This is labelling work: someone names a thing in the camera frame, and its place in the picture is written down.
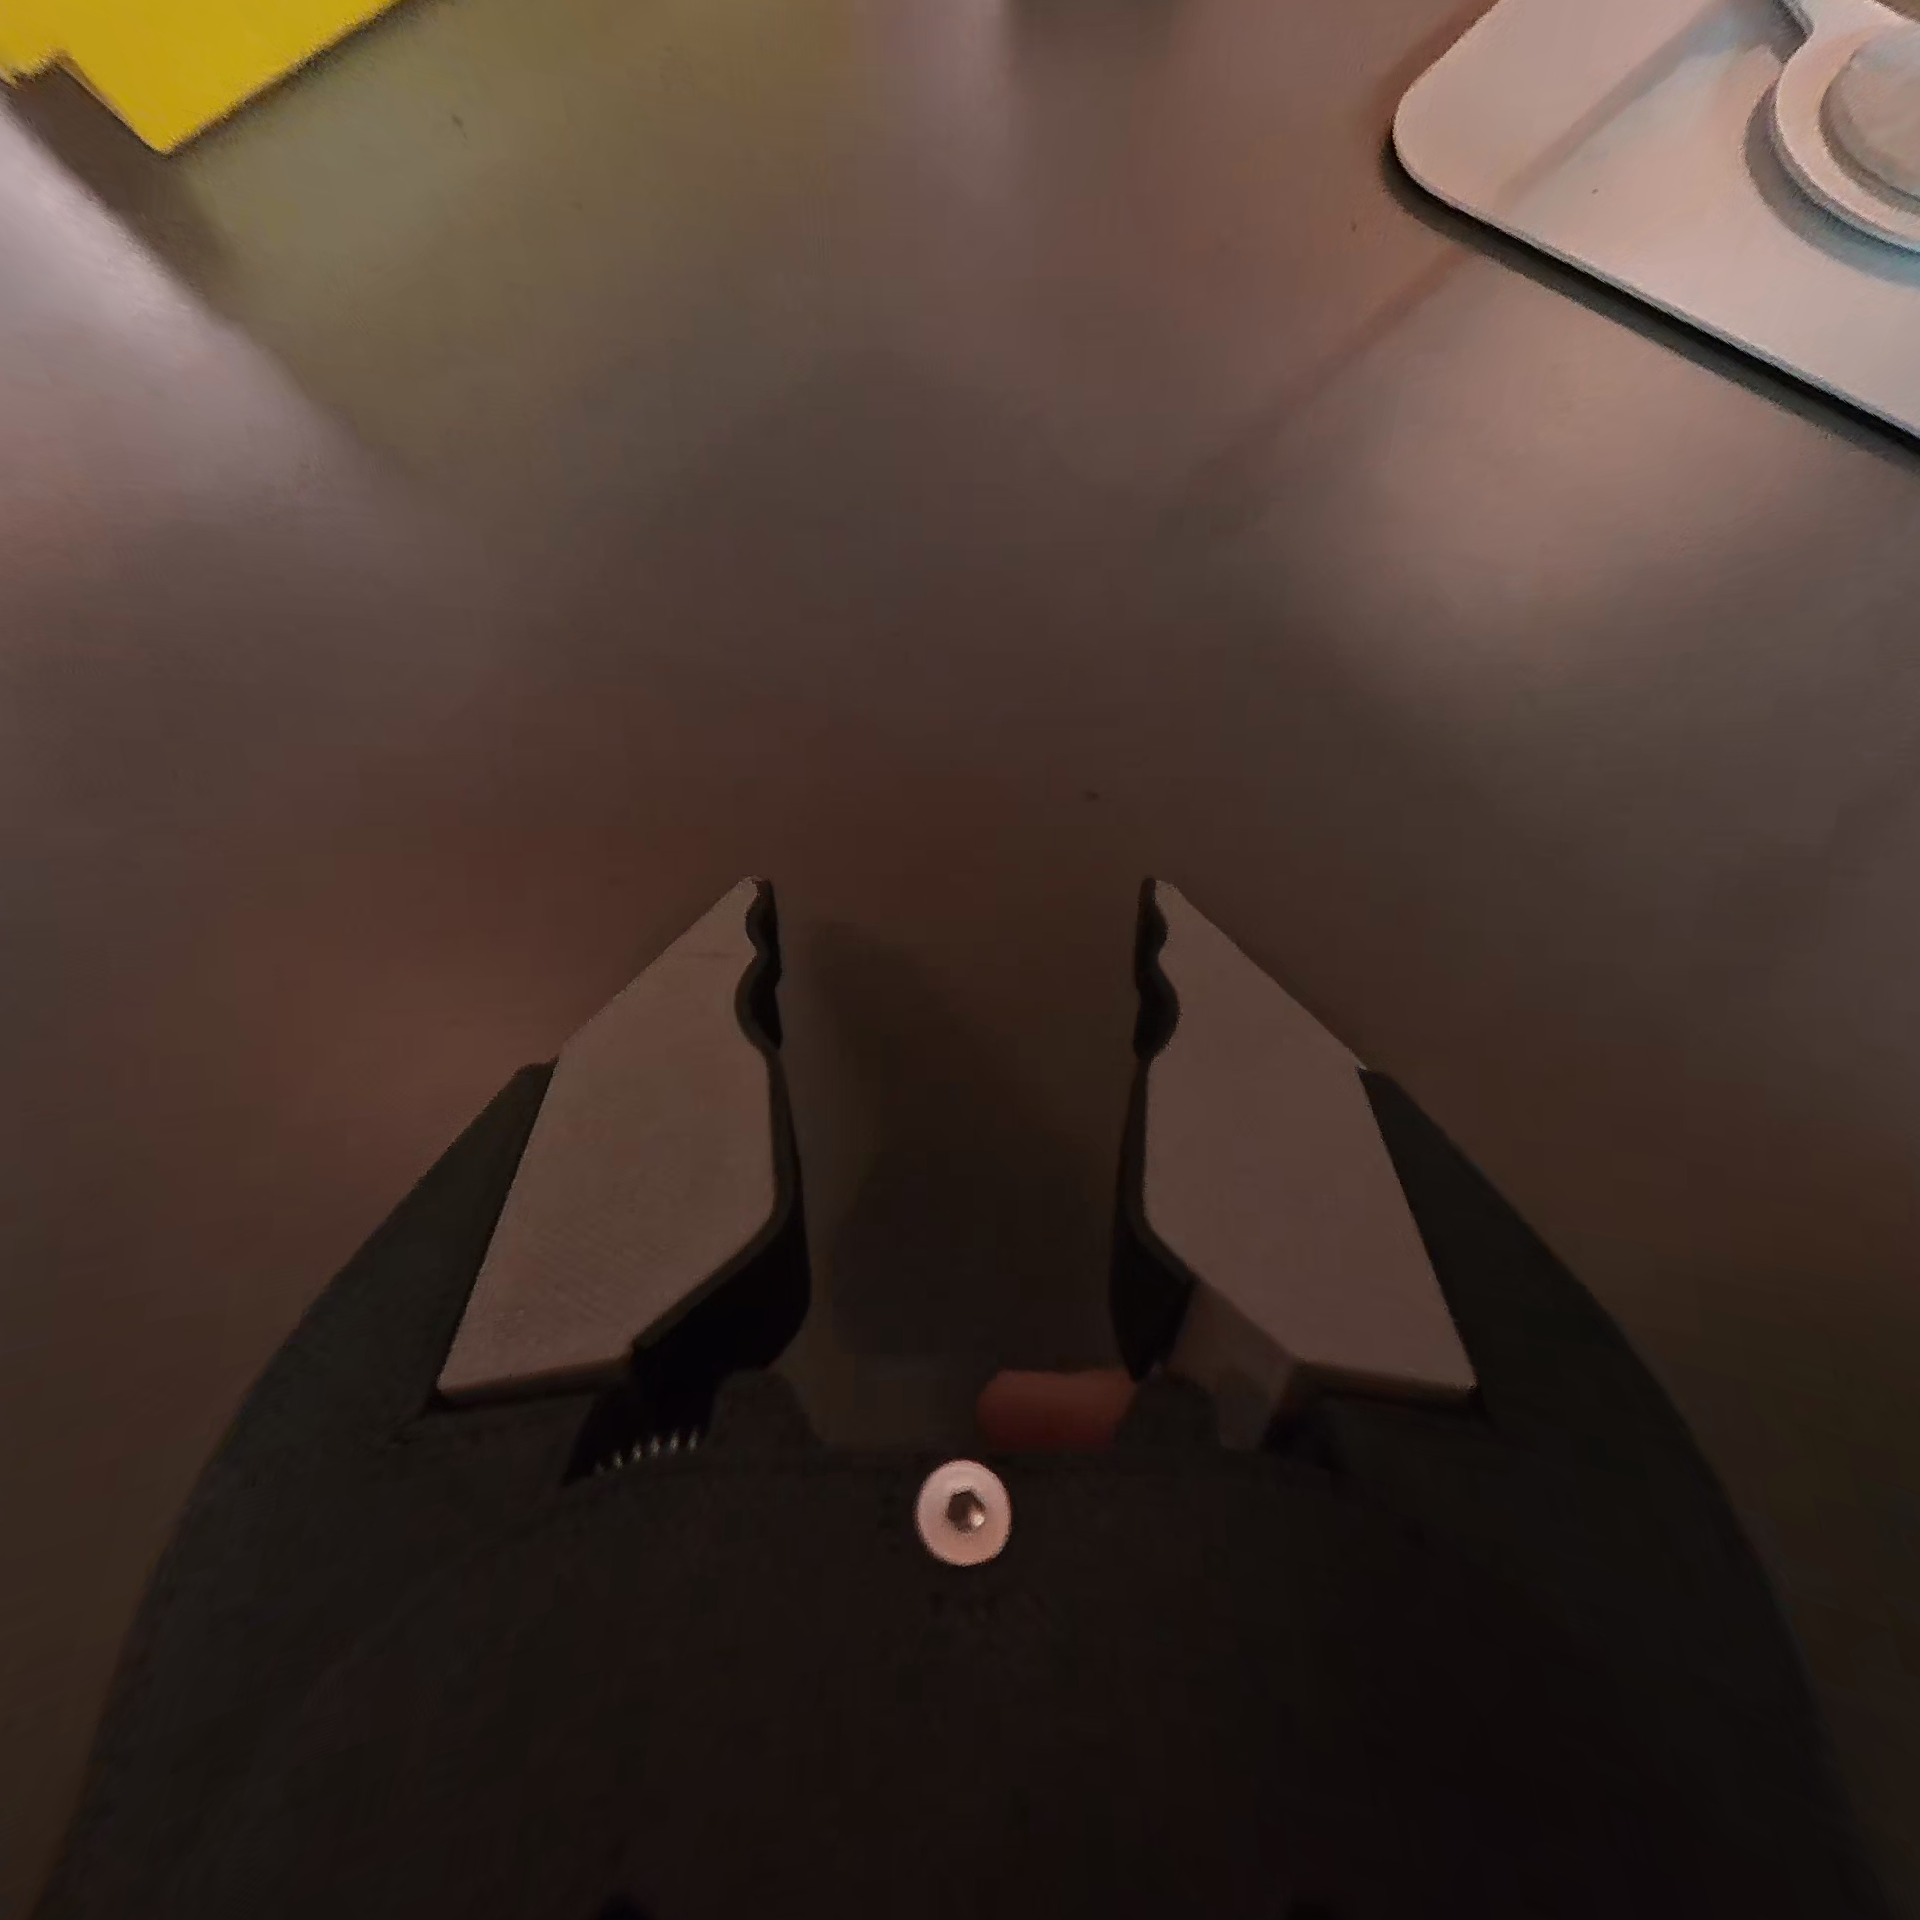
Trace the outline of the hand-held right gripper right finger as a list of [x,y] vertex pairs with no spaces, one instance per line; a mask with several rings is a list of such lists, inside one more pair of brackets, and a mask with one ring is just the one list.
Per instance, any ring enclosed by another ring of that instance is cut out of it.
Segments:
[[1359,1059],[1176,888],[1136,919],[1110,1322],[1221,1419],[1336,1394],[1462,1409],[1475,1373]]

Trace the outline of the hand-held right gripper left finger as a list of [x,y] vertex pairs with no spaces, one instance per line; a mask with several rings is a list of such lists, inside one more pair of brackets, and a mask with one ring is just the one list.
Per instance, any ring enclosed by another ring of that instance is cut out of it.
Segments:
[[449,1404],[706,1402],[808,1311],[777,898],[744,877],[559,1049],[438,1372]]

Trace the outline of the yellow plastic bin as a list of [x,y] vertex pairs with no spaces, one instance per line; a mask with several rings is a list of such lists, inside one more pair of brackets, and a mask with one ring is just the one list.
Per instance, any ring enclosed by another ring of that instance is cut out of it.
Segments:
[[393,11],[393,3],[2,3],[2,83],[66,73],[175,153]]

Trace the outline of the black board book stand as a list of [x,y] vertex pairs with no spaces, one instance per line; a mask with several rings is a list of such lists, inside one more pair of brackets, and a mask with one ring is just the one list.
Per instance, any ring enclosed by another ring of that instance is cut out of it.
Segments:
[[1830,145],[1895,5],[1495,5],[1401,96],[1408,179],[1915,439],[1915,201]]

